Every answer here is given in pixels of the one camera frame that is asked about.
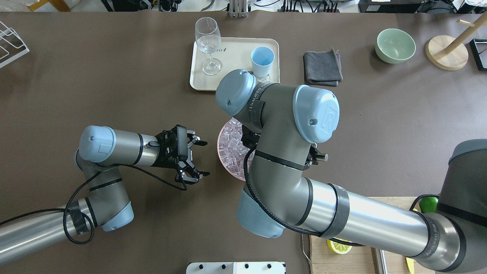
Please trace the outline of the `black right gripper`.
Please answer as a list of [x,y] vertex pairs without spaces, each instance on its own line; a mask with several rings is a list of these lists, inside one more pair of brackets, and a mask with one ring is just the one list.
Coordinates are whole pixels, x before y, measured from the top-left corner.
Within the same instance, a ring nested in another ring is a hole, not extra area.
[[309,165],[318,165],[320,162],[327,162],[328,154],[322,153],[318,150],[318,144],[312,144],[309,149]]

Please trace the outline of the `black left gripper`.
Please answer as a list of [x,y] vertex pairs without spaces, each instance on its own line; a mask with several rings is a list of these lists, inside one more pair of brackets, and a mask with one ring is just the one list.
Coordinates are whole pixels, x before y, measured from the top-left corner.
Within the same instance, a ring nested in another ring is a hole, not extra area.
[[208,142],[201,140],[195,131],[176,125],[171,130],[160,132],[155,138],[156,141],[149,142],[150,148],[157,148],[157,156],[152,167],[175,169],[175,181],[188,185],[194,185],[210,175],[210,172],[198,170],[190,159],[190,147],[208,145]]

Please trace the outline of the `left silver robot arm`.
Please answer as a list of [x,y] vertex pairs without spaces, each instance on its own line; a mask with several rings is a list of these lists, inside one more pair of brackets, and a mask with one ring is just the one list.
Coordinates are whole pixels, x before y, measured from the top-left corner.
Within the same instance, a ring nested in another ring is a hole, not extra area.
[[112,232],[134,220],[121,174],[141,172],[186,191],[209,175],[193,149],[207,146],[194,130],[176,125],[156,135],[88,126],[73,154],[74,170],[43,156],[1,168],[1,265],[61,242],[88,244],[97,228]]

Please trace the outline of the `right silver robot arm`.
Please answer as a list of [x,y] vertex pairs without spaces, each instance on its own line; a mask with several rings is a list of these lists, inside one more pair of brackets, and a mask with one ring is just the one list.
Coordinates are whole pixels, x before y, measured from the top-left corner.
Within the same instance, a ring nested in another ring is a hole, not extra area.
[[219,107],[259,135],[251,148],[237,219],[263,237],[284,228],[410,257],[436,272],[486,268],[486,139],[458,144],[433,213],[418,213],[303,176],[315,144],[331,138],[340,107],[327,89],[259,83],[233,70],[216,90]]

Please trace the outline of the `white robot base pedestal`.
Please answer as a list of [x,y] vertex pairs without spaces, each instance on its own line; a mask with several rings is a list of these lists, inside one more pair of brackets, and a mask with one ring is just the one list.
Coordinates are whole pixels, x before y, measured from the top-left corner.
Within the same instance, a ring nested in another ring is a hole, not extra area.
[[286,264],[279,261],[194,262],[186,274],[286,274]]

